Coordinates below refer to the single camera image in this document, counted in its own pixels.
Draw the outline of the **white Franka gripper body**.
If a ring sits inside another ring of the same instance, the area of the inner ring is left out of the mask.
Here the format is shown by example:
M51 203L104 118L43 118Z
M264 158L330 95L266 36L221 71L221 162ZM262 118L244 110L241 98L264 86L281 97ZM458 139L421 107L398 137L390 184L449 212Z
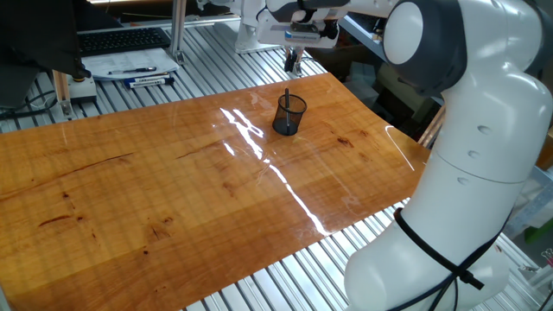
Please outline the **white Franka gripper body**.
M261 43L302 48L331 48L339 34L337 8L301 10L288 7L256 14L257 38Z

